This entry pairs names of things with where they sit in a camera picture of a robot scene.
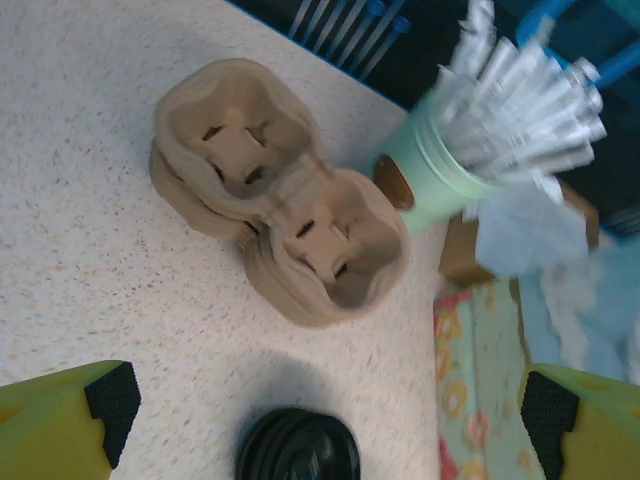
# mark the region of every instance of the cardboard box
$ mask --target cardboard box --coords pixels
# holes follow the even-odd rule
[[[598,246],[600,224],[598,210],[578,195],[571,187],[560,182],[565,202],[580,211],[587,220],[585,235],[589,249]],[[440,257],[438,272],[460,287],[482,283],[494,278],[493,274],[476,263],[476,238],[478,221],[462,221],[458,214],[449,221],[447,237]]]

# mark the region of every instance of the stacked cup carrier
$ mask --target stacked cup carrier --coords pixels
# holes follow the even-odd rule
[[[150,172],[200,232],[244,248],[254,288],[323,327],[371,311],[408,263],[398,213],[366,177],[326,160],[308,109],[267,68],[222,60],[163,97]]]

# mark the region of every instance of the white countertop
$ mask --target white countertop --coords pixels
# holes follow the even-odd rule
[[[222,0],[5,1],[0,45],[0,384],[133,362],[143,403],[113,479],[231,479],[243,425],[295,403],[349,423],[363,479],[437,478],[444,225],[415,239],[373,315],[305,330],[147,172],[154,103],[213,60],[270,67],[335,162],[382,139],[398,107]]]

